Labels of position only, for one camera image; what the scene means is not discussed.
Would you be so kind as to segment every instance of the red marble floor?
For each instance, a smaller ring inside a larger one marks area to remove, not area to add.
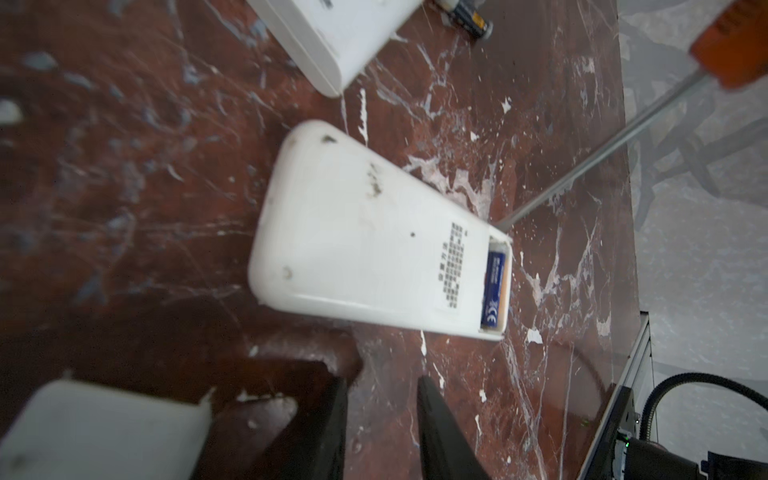
[[[0,131],[0,429],[63,375],[211,392],[197,475],[268,476],[333,374],[351,384],[345,477],[419,478],[429,375],[491,477],[575,478],[640,328],[624,152],[509,232],[500,343],[278,313],[247,286],[271,167],[303,120],[490,221],[624,123],[614,2],[481,11],[494,33],[472,44],[425,5],[332,100],[242,1],[0,3],[0,97],[24,116]]]

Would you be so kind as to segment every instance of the orange handle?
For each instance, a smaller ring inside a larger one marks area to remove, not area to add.
[[[690,47],[723,88],[739,88],[768,73],[768,0],[736,0]]]

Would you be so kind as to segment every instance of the white device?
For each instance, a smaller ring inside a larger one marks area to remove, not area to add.
[[[56,380],[35,392],[0,443],[0,478],[187,480],[210,419],[206,403]]]
[[[489,251],[498,324],[481,325]],[[512,249],[501,231],[322,121],[288,135],[248,266],[276,310],[499,340]]]
[[[421,0],[248,0],[327,97],[338,97]]]

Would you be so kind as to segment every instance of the blue battery label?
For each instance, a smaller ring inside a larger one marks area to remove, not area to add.
[[[482,326],[495,328],[498,325],[498,305],[502,296],[502,277],[504,276],[506,257],[502,252],[488,252],[482,320],[480,321]]]

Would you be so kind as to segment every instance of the gray surface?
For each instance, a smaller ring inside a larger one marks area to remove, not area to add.
[[[627,118],[696,68],[686,50],[727,3],[619,1]],[[656,383],[700,371],[768,394],[768,79],[702,88],[629,150]],[[692,460],[768,458],[768,413],[726,390],[682,386],[657,421]]]

